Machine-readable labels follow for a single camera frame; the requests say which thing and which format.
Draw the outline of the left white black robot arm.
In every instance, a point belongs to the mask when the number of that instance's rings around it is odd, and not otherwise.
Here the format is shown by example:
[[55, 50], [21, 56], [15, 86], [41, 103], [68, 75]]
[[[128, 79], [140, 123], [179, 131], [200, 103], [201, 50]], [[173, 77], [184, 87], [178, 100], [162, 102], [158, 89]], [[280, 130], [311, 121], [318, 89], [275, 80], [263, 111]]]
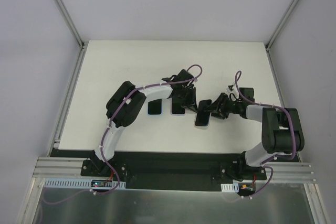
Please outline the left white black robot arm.
[[106, 129], [99, 145], [90, 155], [94, 172], [99, 176], [110, 173], [109, 160], [114, 157], [121, 134], [135, 121], [144, 104], [173, 99], [181, 108], [197, 112], [194, 82], [198, 77], [200, 75], [193, 76], [183, 69], [177, 75], [163, 78], [158, 83], [136, 86], [125, 81], [106, 104]]

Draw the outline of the dark blue phone case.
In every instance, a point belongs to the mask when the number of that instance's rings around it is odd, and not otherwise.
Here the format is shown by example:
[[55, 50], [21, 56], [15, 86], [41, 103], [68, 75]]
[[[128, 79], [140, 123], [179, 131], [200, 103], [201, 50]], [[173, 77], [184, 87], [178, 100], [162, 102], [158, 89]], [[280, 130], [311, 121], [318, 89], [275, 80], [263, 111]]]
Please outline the dark blue phone case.
[[198, 112], [195, 118], [196, 127], [208, 127], [209, 120], [211, 117], [211, 112], [207, 111], [206, 108], [212, 104], [212, 100], [202, 100], [198, 105]]

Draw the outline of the clear translucent phone case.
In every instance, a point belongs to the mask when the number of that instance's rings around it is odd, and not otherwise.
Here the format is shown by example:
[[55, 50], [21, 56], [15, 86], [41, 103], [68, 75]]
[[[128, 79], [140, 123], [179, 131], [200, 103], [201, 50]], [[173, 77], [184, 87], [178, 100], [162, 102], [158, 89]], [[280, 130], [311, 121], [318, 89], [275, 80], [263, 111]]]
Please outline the clear translucent phone case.
[[206, 128], [206, 127], [208, 127], [210, 117], [211, 117], [211, 113], [210, 112], [204, 112], [204, 111], [198, 112], [196, 114], [194, 126], [195, 127], [199, 127], [199, 128]]

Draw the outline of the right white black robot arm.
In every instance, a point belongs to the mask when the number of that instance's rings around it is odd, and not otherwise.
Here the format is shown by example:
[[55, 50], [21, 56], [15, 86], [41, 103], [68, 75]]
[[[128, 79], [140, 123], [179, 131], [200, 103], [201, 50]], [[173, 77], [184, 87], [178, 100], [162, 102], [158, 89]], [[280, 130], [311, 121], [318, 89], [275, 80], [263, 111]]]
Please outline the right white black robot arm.
[[304, 134], [297, 109], [256, 103], [253, 88], [239, 88], [239, 97], [221, 93], [214, 102], [206, 102], [201, 112], [218, 119], [237, 114], [243, 119], [261, 123], [261, 142], [242, 153], [243, 162], [236, 173], [248, 179], [259, 167], [278, 157], [293, 159], [304, 148]]

